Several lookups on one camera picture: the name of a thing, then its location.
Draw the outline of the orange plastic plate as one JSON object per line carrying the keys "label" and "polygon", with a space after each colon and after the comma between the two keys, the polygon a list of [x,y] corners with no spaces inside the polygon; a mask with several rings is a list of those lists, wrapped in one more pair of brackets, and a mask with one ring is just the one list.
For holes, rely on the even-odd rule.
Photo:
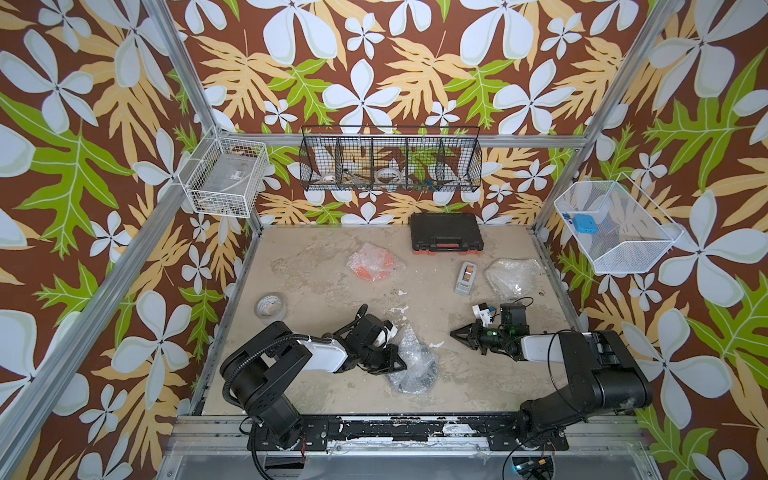
{"label": "orange plastic plate", "polygon": [[369,252],[355,255],[350,259],[350,268],[362,280],[378,282],[391,277],[398,263],[388,252]]}

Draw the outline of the clear bubble wrap sheet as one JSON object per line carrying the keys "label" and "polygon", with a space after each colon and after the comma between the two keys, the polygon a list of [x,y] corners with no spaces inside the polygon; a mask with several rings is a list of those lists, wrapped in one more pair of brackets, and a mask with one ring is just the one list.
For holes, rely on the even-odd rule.
{"label": "clear bubble wrap sheet", "polygon": [[347,267],[360,279],[379,282],[395,277],[405,270],[405,264],[390,250],[364,243],[347,260]]}

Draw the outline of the black dinner plate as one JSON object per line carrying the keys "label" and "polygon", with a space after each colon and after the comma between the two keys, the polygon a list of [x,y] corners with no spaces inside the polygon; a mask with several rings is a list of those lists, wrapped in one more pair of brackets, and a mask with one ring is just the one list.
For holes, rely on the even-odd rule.
{"label": "black dinner plate", "polygon": [[411,355],[405,359],[406,369],[393,373],[390,381],[403,394],[418,395],[428,392],[438,376],[436,357],[429,351],[422,355]]}

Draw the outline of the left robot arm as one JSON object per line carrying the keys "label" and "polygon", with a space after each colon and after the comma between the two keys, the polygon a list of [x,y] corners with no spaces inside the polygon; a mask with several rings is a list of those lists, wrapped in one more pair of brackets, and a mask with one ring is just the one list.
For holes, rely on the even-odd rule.
{"label": "left robot arm", "polygon": [[340,374],[360,368],[371,375],[407,369],[397,345],[397,328],[362,305],[353,320],[322,336],[299,334],[275,321],[223,360],[222,397],[255,422],[256,432],[288,449],[303,434],[303,418],[285,395],[303,371]]}

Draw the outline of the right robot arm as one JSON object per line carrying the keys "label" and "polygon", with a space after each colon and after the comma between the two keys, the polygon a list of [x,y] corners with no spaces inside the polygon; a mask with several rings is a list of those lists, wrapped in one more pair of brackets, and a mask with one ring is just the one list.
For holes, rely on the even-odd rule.
{"label": "right robot arm", "polygon": [[581,333],[561,329],[533,334],[527,322],[530,297],[491,307],[473,307],[473,322],[454,329],[451,338],[482,355],[494,353],[517,362],[564,366],[566,383],[549,395],[524,401],[510,432],[519,445],[538,447],[566,427],[595,415],[623,413],[652,403],[650,382],[612,330]]}

